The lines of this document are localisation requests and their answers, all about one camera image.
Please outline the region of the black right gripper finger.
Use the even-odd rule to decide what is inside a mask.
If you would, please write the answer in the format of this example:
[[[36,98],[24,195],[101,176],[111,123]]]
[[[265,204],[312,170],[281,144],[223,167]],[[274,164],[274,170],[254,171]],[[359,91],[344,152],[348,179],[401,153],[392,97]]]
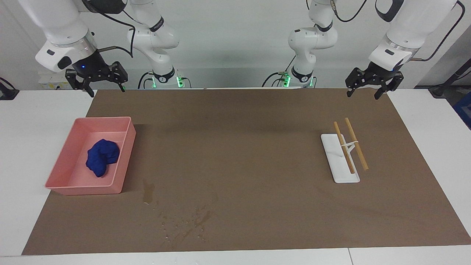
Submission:
[[[121,65],[120,62],[115,61],[113,64],[108,66],[109,73],[107,75],[107,81],[118,84],[121,92],[125,93],[125,83],[128,82],[128,73]]]
[[[78,73],[75,70],[72,69],[66,69],[65,70],[65,78],[69,85],[72,87],[74,90],[80,90],[83,92],[87,92],[90,97],[94,97],[95,93],[93,92],[93,89],[90,87],[90,80],[89,78],[85,78],[81,82],[77,80]]]

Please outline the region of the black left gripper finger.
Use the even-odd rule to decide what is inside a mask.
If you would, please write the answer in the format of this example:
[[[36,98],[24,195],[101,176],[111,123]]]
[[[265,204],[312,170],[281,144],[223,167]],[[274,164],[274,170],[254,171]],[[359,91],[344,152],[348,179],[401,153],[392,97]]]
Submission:
[[[375,92],[375,99],[378,100],[384,93],[395,91],[401,84],[404,76],[402,72],[397,72],[389,83],[386,83],[384,80],[380,81],[380,88]]]
[[[367,85],[365,71],[355,67],[345,79],[347,97],[351,97],[356,89]]]

